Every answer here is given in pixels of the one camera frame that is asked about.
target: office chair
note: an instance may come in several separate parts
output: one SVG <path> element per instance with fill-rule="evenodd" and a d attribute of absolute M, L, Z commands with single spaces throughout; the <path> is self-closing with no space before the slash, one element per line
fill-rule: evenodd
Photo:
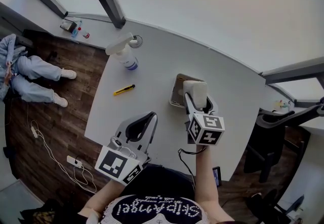
<path fill-rule="evenodd" d="M 323 104 L 312 106 L 296 114 L 294 111 L 276 114 L 260 109 L 247 145 L 244 173 L 261 170 L 259 182 L 266 182 L 271 166 L 279 162 L 284 144 L 298 155 L 296 164 L 299 164 L 304 153 L 304 142 L 296 146 L 286 140 L 285 128 L 299 126 L 317 117 L 324 117 Z"/>
<path fill-rule="evenodd" d="M 260 194 L 245 198 L 247 207 L 258 218 L 256 224 L 289 224 L 291 222 L 284 212 L 274 208 L 276 195 L 277 190 L 271 190 L 264 198 Z"/>

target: bottle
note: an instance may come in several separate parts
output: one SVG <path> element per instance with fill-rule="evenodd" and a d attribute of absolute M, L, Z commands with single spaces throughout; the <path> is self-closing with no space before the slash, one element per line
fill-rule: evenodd
<path fill-rule="evenodd" d="M 133 71 L 138 67 L 138 60 L 134 56 L 129 43 L 135 41 L 133 35 L 127 33 L 111 43 L 106 48 L 106 54 L 118 60 L 127 70 Z"/>
<path fill-rule="evenodd" d="M 90 37 L 90 34 L 88 32 L 86 32 L 84 29 L 82 29 L 80 27 L 78 27 L 77 29 L 82 34 L 82 36 L 84 36 L 86 39 L 88 39 Z"/>

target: wooden floor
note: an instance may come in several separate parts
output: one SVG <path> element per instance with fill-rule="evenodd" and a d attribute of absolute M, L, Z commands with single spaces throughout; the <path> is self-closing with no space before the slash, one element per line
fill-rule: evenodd
<path fill-rule="evenodd" d="M 91 196 L 73 183 L 59 166 L 50 159 L 42 139 L 35 139 L 30 131 L 30 122 L 37 121 L 47 144 L 56 159 L 68 173 L 73 175 L 73 167 L 66 163 L 66 156 L 78 156 L 84 166 L 91 170 L 95 184 L 100 189 L 107 179 L 93 169 L 101 146 L 84 137 L 91 105 L 108 57 L 103 50 L 78 45 L 53 38 L 44 33 L 29 32 L 36 51 L 45 59 L 51 51 L 58 53 L 52 64 L 77 72 L 76 80 L 62 79 L 59 82 L 41 80 L 44 87 L 52 88 L 69 102 L 67 108 L 55 104 L 39 104 L 14 98 L 6 102 L 7 146 L 13 146 L 16 155 L 10 160 L 14 175 L 20 178 L 41 200 L 55 198 L 63 203 L 72 200 L 76 208 L 81 208 Z M 291 138 L 297 141 L 296 135 Z M 236 220 L 255 223 L 257 219 L 246 207 L 243 197 L 271 189 L 281 189 L 289 180 L 296 155 L 284 148 L 280 162 L 272 168 L 269 181 L 258 183 L 259 172 L 244 174 L 243 155 L 233 177 L 223 182 L 219 188 L 221 205 L 229 200 L 224 209 Z M 81 179 L 79 170 L 77 178 Z"/>

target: spray bottle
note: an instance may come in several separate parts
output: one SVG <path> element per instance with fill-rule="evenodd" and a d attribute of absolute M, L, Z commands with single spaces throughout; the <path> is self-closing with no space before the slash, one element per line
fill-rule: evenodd
<path fill-rule="evenodd" d="M 127 70 L 133 71 L 138 67 L 138 60 L 129 46 L 133 42 L 136 42 L 133 35 L 127 33 L 108 45 L 106 54 L 118 60 Z"/>

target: black cable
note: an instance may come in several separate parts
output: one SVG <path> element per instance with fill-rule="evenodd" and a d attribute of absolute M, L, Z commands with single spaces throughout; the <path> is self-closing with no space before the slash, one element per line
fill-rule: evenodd
<path fill-rule="evenodd" d="M 183 153 L 188 154 L 188 155 L 197 155 L 197 154 L 199 154 L 199 153 L 205 151 L 206 148 L 207 148 L 207 147 L 204 146 L 204 147 L 203 147 L 201 150 L 199 150 L 198 152 L 189 152 L 189 151 L 183 150 L 182 148 L 178 150 L 178 155 L 179 155 L 179 158 L 180 158 L 181 162 L 182 162 L 182 163 L 187 167 L 189 173 L 191 174 L 192 181 L 193 181 L 193 188 L 194 188 L 194 189 L 196 188 L 196 181 L 195 181 L 195 179 L 194 179 L 194 176 L 193 176 L 193 174 L 192 174 L 192 172 L 191 172 L 189 166 L 188 166 L 188 165 L 187 165 L 187 164 L 182 160 L 182 158 L 181 158 L 181 153 L 183 152 Z"/>
<path fill-rule="evenodd" d="M 78 156 L 79 156 L 79 155 L 77 155 L 76 158 L 75 158 L 75 162 L 74 162 L 75 164 L 77 164 L 77 160 L 76 160 L 76 159 L 78 158 Z"/>

